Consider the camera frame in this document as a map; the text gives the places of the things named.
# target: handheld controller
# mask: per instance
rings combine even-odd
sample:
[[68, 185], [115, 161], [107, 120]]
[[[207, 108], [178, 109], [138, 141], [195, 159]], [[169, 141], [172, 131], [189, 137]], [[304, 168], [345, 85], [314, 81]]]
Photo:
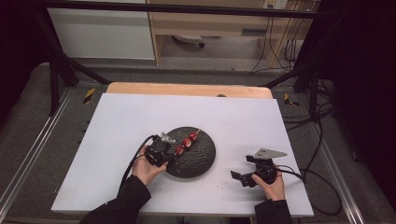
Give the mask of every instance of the handheld controller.
[[254, 156], [247, 156], [247, 161], [256, 164], [256, 171], [253, 173], [241, 175], [237, 172], [231, 171], [231, 177], [239, 180], [243, 187], [249, 186], [253, 188], [256, 182], [251, 176], [258, 175], [265, 183], [272, 184], [276, 180], [276, 167], [274, 166], [272, 158], [287, 156], [284, 152], [273, 151], [270, 149], [261, 148]]
[[145, 156], [151, 165], [162, 166], [167, 161], [172, 161], [177, 154], [168, 153], [169, 149], [172, 147], [170, 143], [175, 143], [176, 141], [171, 139], [165, 133], [160, 137], [155, 135], [152, 144], [146, 148]]

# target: white tabletop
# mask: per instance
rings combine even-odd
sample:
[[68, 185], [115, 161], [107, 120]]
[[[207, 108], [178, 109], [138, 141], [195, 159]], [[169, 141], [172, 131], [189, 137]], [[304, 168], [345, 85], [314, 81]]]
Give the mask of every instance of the white tabletop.
[[[85, 214], [117, 195], [122, 175], [142, 142], [153, 134], [191, 126], [216, 145], [213, 166], [193, 179], [159, 174], [148, 186], [146, 215], [251, 217], [264, 200], [259, 187], [242, 187], [230, 171], [255, 170], [246, 161], [261, 147], [286, 152], [274, 159], [298, 172], [276, 100], [105, 93], [59, 190], [52, 211]], [[290, 213], [313, 216], [304, 184], [283, 174]]]

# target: gray carpet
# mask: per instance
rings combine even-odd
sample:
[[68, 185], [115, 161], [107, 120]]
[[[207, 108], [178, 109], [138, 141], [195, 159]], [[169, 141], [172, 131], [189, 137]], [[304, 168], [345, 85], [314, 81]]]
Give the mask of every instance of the gray carpet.
[[[224, 84], [257, 86], [268, 82], [279, 73], [263, 73], [249, 75], [243, 72], [231, 71], [176, 71], [161, 69], [96, 69], [100, 75], [117, 81], [134, 82], [170, 82], [193, 84]], [[293, 80], [282, 86], [288, 87]], [[1, 181], [0, 190], [5, 190], [7, 183], [18, 170], [19, 164], [35, 141], [40, 129], [44, 126], [50, 111], [48, 70], [39, 67], [29, 81], [21, 101], [14, 107], [7, 122], [0, 130]], [[27, 217], [44, 219], [79, 220], [80, 216], [66, 216], [52, 213], [50, 207], [56, 197], [54, 192], [62, 185], [67, 170], [78, 150], [78, 141], [88, 127], [87, 121], [92, 117], [95, 107], [106, 87], [96, 88], [89, 104], [82, 103], [89, 87], [78, 87], [72, 93], [63, 115], [53, 130], [49, 141], [43, 148], [31, 173], [26, 179], [14, 204], [7, 213], [7, 218]], [[283, 116], [305, 115], [300, 106], [285, 105], [284, 92], [274, 90], [274, 97], [279, 102]], [[297, 100], [296, 95], [289, 92], [290, 98]], [[346, 182], [350, 186], [363, 218], [367, 223], [396, 223], [394, 211], [386, 198], [370, 176], [365, 165], [353, 161], [346, 142], [345, 133], [340, 129], [337, 118], [323, 119], [324, 137], [340, 166]], [[317, 145], [309, 125], [289, 131], [298, 165], [305, 168]], [[312, 170], [330, 180], [328, 172], [318, 154]], [[311, 202], [325, 210], [334, 211], [337, 199], [329, 187], [312, 175], [307, 176], [307, 190]], [[303, 218], [303, 223], [348, 223], [344, 210], [337, 216], [322, 215], [314, 211], [315, 216]]]

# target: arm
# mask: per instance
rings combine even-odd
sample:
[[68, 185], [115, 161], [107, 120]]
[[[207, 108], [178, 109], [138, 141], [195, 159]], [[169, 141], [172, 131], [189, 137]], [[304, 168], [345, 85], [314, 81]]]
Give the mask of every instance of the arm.
[[268, 185], [257, 175], [252, 176], [253, 180], [262, 187], [267, 197], [267, 201], [254, 206], [258, 224], [291, 224], [291, 216], [288, 204], [285, 200], [285, 189], [282, 173], [278, 172], [276, 181]]
[[154, 177], [166, 170], [167, 162], [161, 167], [152, 166], [144, 156], [146, 147], [134, 162], [131, 176], [121, 187], [117, 198], [102, 204], [85, 216], [81, 224], [124, 224], [135, 223], [140, 208], [151, 198], [146, 187]]
[[116, 199], [91, 211], [80, 223], [133, 223], [140, 208], [150, 198], [147, 187], [139, 178], [131, 175], [120, 189]]

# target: black speckled plate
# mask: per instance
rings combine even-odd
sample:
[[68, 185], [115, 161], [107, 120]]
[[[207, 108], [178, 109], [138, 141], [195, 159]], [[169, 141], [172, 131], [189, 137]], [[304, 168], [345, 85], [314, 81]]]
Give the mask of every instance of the black speckled plate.
[[[175, 139], [168, 153], [175, 153], [177, 146], [183, 145], [183, 139], [195, 133], [199, 129], [193, 127], [176, 128], [168, 133], [169, 137]], [[166, 172], [179, 178], [194, 178], [203, 175], [212, 166], [216, 158], [216, 147], [210, 136], [204, 131], [199, 131], [197, 138], [192, 142], [190, 148], [168, 164]]]

